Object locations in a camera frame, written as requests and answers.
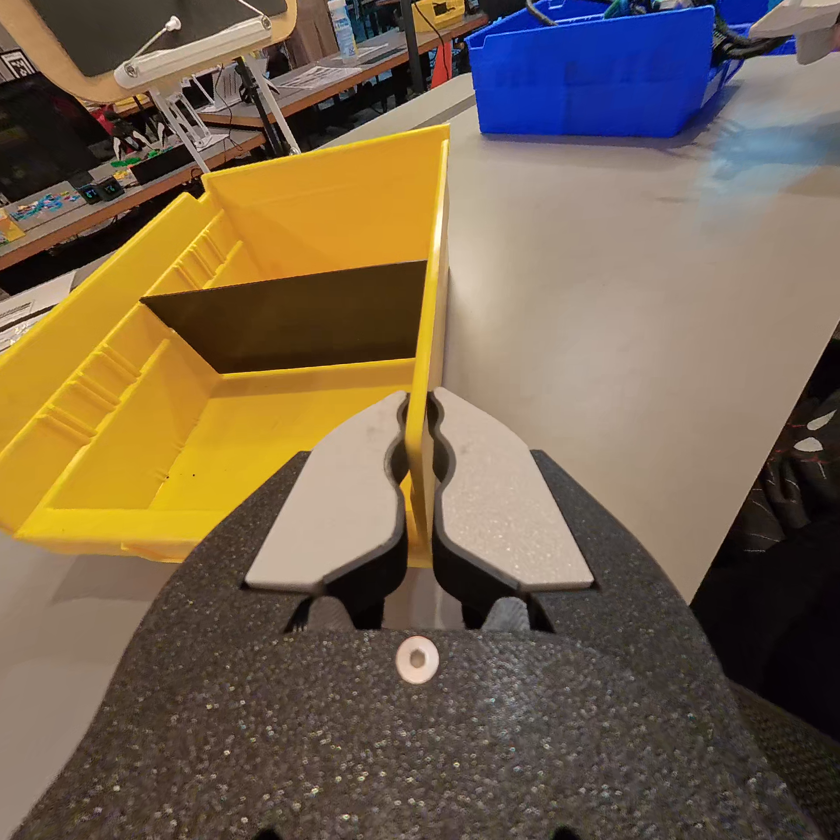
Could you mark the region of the black bin divider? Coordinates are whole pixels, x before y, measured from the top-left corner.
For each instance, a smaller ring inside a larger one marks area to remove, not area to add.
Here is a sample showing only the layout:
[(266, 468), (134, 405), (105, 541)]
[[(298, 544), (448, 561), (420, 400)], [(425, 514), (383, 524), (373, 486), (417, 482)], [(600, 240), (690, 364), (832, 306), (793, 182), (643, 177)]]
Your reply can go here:
[(426, 269), (412, 260), (141, 301), (219, 374), (405, 360)]

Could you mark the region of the yellow slotted bin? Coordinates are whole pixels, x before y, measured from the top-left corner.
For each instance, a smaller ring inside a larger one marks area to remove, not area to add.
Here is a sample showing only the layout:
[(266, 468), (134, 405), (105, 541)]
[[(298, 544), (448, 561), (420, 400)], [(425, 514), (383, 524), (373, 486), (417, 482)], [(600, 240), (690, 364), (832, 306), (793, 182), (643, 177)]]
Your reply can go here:
[(417, 34), (442, 31), (462, 21), (465, 1), (412, 1), (414, 27)]

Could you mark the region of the long wooden table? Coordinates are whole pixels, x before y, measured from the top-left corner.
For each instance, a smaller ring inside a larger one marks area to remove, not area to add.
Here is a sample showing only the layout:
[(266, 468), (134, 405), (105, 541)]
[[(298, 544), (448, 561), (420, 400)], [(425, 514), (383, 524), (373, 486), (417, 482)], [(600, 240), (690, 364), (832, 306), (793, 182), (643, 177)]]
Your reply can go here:
[[(216, 142), (202, 151), (205, 171), (210, 172), (234, 161), (266, 143), (260, 131), (232, 129), (217, 133)], [(1, 247), (1, 269), (5, 270), (25, 259), (42, 253), (91, 228), (125, 214), (157, 196), (194, 182), (204, 169), (197, 163), (185, 165), (145, 185), (136, 185), (111, 201), (89, 205), (76, 204), (66, 213), (53, 216), (30, 228), (24, 237)]]

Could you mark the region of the long black box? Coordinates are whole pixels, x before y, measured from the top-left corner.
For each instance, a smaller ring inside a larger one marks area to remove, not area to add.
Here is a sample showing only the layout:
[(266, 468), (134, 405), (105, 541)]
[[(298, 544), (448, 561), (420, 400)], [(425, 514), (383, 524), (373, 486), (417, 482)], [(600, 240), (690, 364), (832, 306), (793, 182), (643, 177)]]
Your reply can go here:
[(140, 185), (146, 185), (156, 181), (176, 170), (195, 164), (191, 152), (183, 145), (176, 145), (158, 154), (148, 156), (146, 159), (131, 164), (129, 171), (134, 180)]

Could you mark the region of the white printed paper sheet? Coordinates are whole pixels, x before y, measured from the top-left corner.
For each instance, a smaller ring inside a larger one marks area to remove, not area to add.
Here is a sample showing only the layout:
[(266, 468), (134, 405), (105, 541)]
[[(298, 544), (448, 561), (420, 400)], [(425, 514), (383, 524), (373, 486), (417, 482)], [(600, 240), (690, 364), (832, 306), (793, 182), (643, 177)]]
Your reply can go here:
[(76, 273), (69, 271), (1, 301), (1, 354), (68, 297)]

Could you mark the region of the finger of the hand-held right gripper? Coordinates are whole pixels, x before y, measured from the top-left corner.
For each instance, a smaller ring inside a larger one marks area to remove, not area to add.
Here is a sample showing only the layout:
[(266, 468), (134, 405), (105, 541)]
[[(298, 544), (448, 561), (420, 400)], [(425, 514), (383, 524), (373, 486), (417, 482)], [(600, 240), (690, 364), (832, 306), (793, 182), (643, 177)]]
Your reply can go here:
[(838, 17), (838, 1), (781, 1), (752, 24), (749, 35), (771, 38), (827, 30), (838, 41)]
[(839, 29), (816, 29), (797, 35), (797, 63), (811, 65), (839, 50)]

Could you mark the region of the white plastic bottle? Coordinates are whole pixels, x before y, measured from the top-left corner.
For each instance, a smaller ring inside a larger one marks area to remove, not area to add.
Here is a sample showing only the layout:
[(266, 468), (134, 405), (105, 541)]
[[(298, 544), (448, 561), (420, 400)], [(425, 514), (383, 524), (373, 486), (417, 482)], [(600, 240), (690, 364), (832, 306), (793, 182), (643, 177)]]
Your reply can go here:
[(356, 58), (358, 50), (346, 1), (328, 1), (328, 9), (339, 54), (345, 60)]

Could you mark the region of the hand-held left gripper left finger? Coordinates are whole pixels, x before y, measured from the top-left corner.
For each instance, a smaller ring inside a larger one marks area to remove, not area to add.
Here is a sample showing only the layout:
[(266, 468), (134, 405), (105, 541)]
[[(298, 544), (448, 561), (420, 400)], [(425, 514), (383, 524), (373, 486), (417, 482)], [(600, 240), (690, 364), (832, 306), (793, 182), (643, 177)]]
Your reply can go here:
[(407, 404), (393, 392), (315, 445), (245, 575), (249, 589), (331, 596), (357, 616), (400, 586)]

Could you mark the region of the wood-framed black panel stand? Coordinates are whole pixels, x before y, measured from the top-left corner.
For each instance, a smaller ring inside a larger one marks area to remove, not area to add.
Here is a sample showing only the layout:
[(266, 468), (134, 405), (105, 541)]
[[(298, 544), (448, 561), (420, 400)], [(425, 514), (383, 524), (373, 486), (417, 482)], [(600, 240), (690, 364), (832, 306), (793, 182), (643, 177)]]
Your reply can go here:
[(136, 93), (154, 105), (204, 173), (209, 145), (173, 109), (184, 79), (286, 40), (295, 1), (2, 1), (2, 26), (51, 81), (73, 96), (108, 104)]

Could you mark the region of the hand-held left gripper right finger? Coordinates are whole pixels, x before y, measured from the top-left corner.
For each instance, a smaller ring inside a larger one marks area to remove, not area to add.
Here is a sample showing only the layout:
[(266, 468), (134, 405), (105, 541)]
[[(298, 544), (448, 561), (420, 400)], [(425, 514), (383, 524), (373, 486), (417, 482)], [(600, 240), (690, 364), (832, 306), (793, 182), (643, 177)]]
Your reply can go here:
[(480, 627), (501, 599), (585, 592), (595, 576), (529, 446), (504, 423), (444, 387), (428, 397), (434, 443), (433, 569)]

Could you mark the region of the wooden table with papers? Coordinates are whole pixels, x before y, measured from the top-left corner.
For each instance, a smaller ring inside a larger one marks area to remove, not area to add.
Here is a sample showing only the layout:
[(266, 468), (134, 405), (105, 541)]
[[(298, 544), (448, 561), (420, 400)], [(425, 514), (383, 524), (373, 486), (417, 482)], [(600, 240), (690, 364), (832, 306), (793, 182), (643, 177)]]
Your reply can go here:
[[(464, 37), (489, 23), (484, 14), (466, 15), (441, 30), (445, 42)], [(439, 46), (434, 34), (417, 36), (418, 52), (423, 55)], [(318, 59), (270, 80), (276, 104), (284, 118), (330, 100), (408, 62), (404, 33), (392, 30), (366, 41), (353, 58), (335, 54)], [(217, 111), (202, 110), (202, 120), (213, 127), (257, 130), (261, 125), (256, 106), (235, 102)]]

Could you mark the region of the yellow plastic bin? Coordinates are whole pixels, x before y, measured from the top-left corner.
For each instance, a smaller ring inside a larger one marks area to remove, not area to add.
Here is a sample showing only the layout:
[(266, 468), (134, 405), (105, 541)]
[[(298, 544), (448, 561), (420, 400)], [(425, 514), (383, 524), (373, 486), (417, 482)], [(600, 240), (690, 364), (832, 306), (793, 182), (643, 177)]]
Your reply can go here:
[[(438, 125), (217, 171), (175, 199), (2, 353), (2, 532), (181, 562), (294, 455), (406, 392), (408, 562), (430, 565), (448, 152)], [(141, 301), (423, 259), (405, 360), (219, 374)]]

